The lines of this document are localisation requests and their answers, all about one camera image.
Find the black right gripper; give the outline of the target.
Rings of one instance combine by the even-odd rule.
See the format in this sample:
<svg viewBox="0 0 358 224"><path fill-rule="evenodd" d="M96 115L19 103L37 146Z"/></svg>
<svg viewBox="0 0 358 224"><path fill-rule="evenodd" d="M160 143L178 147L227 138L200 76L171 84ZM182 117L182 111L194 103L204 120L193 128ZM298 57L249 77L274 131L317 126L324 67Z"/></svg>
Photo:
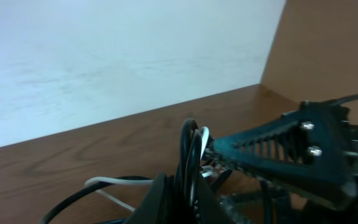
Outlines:
<svg viewBox="0 0 358 224"><path fill-rule="evenodd" d="M257 128L217 138L211 155L337 210L338 223L358 223L358 124L350 109L302 103Z"/></svg>

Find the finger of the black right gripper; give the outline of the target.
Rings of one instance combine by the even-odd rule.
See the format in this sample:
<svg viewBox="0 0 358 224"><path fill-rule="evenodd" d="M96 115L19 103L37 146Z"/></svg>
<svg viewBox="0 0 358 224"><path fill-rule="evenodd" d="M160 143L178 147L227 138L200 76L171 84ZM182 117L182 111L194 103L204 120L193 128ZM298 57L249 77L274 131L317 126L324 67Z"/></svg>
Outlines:
<svg viewBox="0 0 358 224"><path fill-rule="evenodd" d="M260 180L260 189L244 194L232 194L219 198L220 206L233 223L255 223L245 216L242 209L246 207L262 208L264 223L340 223L338 210L331 208L331 202L290 185L269 185Z"/></svg>

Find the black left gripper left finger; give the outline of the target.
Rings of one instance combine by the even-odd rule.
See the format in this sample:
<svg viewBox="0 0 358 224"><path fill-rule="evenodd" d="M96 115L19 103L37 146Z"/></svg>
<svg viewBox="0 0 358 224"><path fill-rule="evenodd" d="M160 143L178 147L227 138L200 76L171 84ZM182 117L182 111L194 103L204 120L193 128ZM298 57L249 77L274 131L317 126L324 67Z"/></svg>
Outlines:
<svg viewBox="0 0 358 224"><path fill-rule="evenodd" d="M178 223L174 179L173 175L159 174L139 207L124 224Z"/></svg>

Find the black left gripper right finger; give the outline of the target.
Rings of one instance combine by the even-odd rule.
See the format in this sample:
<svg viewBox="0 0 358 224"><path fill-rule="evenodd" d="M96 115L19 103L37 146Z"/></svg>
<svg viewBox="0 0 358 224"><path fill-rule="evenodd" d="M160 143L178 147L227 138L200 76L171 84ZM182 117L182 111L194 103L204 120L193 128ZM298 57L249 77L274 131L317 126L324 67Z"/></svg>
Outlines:
<svg viewBox="0 0 358 224"><path fill-rule="evenodd" d="M197 224L232 224L201 174L198 176L193 210Z"/></svg>

